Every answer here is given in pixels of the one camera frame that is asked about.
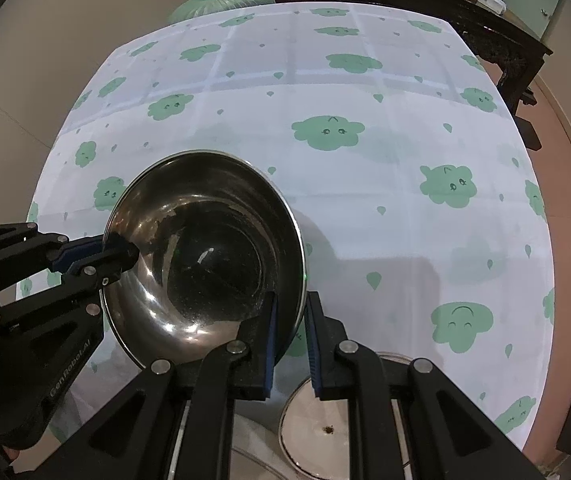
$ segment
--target pink floor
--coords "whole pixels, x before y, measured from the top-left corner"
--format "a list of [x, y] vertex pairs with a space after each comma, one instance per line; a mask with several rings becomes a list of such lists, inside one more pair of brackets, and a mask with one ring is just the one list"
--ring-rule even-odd
[[[493, 80], [501, 74], [485, 65]], [[571, 402], [571, 143], [554, 110], [536, 85], [535, 106], [520, 104], [542, 149], [528, 150], [545, 201], [554, 260], [555, 314], [550, 367], [543, 398], [524, 453], [534, 463], [549, 462]]]

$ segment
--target green plastic bag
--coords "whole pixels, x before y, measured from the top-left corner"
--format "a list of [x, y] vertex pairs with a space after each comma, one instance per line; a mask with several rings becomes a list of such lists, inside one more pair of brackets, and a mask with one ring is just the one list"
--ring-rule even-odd
[[168, 22], [173, 25], [195, 16], [205, 16], [222, 10], [242, 9], [273, 3], [274, 0], [188, 0], [170, 14]]

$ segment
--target white tablecloth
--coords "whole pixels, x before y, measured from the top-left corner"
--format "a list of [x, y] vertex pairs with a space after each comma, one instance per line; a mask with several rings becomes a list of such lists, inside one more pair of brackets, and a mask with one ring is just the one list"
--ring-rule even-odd
[[[293, 3], [195, 18], [117, 48], [70, 111], [30, 219], [103, 232], [142, 170], [211, 148], [265, 171], [294, 210], [310, 290], [348, 336], [425, 356], [523, 446], [547, 373], [550, 237], [510, 114], [448, 24], [386, 7]], [[60, 279], [41, 273], [19, 295]], [[309, 373], [299, 331], [265, 404], [274, 428]], [[107, 330], [58, 430], [134, 374]]]

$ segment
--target white plate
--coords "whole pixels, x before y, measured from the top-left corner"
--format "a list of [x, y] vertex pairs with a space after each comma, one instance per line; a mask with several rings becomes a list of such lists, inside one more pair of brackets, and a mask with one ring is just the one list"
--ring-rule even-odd
[[[410, 359], [398, 354], [380, 352], [385, 359], [409, 364]], [[401, 412], [392, 400], [401, 457], [406, 480], [411, 480], [408, 448], [401, 423]], [[318, 400], [312, 381], [307, 379], [288, 399], [279, 423], [279, 444], [290, 464], [308, 478], [349, 480], [350, 449], [347, 400]]]
[[279, 446], [278, 437], [254, 420], [234, 415], [232, 449], [250, 454], [287, 480], [303, 478], [290, 466]]
[[230, 480], [283, 480], [274, 470], [249, 454], [232, 449], [230, 456]]

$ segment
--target bowl rim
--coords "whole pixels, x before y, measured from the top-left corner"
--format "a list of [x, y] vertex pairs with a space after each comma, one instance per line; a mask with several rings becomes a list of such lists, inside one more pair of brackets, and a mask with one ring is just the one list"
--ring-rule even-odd
[[[281, 360], [281, 358], [283, 357], [283, 355], [287, 351], [288, 347], [292, 343], [294, 336], [296, 335], [296, 332], [297, 332], [299, 325], [301, 323], [301, 320], [303, 319], [303, 314], [304, 314], [304, 310], [305, 310], [305, 301], [307, 298], [307, 288], [308, 288], [308, 275], [307, 275], [307, 268], [308, 267], [307, 267], [307, 258], [305, 255], [305, 248], [304, 248], [304, 244], [303, 244], [303, 236], [301, 235], [301, 228], [299, 227], [299, 223], [296, 221], [296, 218], [294, 218], [294, 213], [292, 212], [290, 205], [287, 203], [287, 200], [283, 196], [283, 193], [281, 193], [281, 191], [278, 189], [278, 187], [275, 186], [275, 184], [273, 184], [273, 182], [264, 173], [264, 171], [259, 170], [259, 168], [255, 167], [254, 165], [252, 165], [252, 163], [248, 162], [244, 158], [241, 158], [241, 157], [236, 156], [236, 155], [232, 155], [232, 153], [222, 152], [219, 150], [185, 150], [183, 152], [176, 152], [176, 153], [173, 153], [172, 155], [165, 156], [161, 160], [154, 162], [154, 164], [147, 167], [145, 170], [141, 171], [131, 181], [131, 183], [129, 183], [127, 185], [127, 187], [125, 188], [125, 191], [123, 191], [123, 193], [119, 197], [119, 200], [116, 201], [116, 204], [114, 204], [114, 207], [112, 208], [112, 211], [110, 212], [110, 218], [108, 219], [107, 223], [105, 224], [105, 230], [103, 232], [103, 247], [105, 248], [105, 245], [107, 244], [107, 235], [110, 231], [110, 225], [112, 225], [112, 222], [114, 221], [114, 217], [116, 216], [116, 213], [118, 211], [119, 206], [124, 201], [124, 199], [127, 197], [129, 192], [131, 192], [131, 190], [134, 188], [134, 186], [136, 186], [136, 184], [138, 182], [140, 182], [145, 176], [147, 176], [148, 173], [155, 170], [156, 168], [158, 168], [162, 164], [165, 164], [166, 162], [168, 162], [170, 160], [175, 160], [181, 156], [192, 155], [195, 153], [204, 153], [204, 154], [209, 154], [209, 155], [218, 155], [218, 156], [230, 158], [236, 162], [239, 162], [239, 163], [245, 165], [245, 167], [248, 168], [250, 171], [253, 171], [254, 173], [256, 173], [276, 193], [280, 202], [283, 204], [284, 208], [287, 211], [287, 214], [290, 218], [290, 222], [294, 226], [294, 232], [296, 233], [296, 238], [297, 238], [297, 241], [299, 244], [298, 249], [299, 249], [299, 253], [301, 255], [301, 264], [303, 267], [301, 269], [302, 274], [303, 274], [303, 286], [301, 287], [301, 296], [299, 298], [299, 304], [297, 305], [296, 320], [294, 322], [293, 327], [290, 329], [290, 334], [287, 337], [287, 343], [286, 343], [286, 345], [284, 345], [284, 347], [282, 349], [279, 349], [279, 348], [276, 349], [276, 353], [274, 356], [274, 364], [276, 365]], [[137, 356], [135, 356], [134, 353], [128, 348], [128, 346], [125, 344], [125, 341], [121, 337], [120, 333], [116, 329], [114, 321], [112, 320], [112, 316], [110, 315], [110, 309], [107, 306], [107, 300], [105, 299], [104, 290], [105, 290], [105, 287], [102, 287], [101, 290], [99, 290], [99, 298], [101, 300], [101, 307], [103, 308], [104, 316], [107, 317], [107, 321], [110, 324], [110, 328], [112, 329], [112, 332], [114, 333], [114, 336], [116, 337], [116, 340], [119, 342], [119, 345], [121, 345], [121, 348], [123, 348], [123, 350], [125, 350], [125, 353], [128, 355], [128, 357], [130, 359], [132, 359], [132, 361], [134, 361], [134, 363], [139, 368], [145, 370], [145, 368], [146, 368], [145, 364], [143, 364], [140, 361], [140, 359], [137, 358]]]

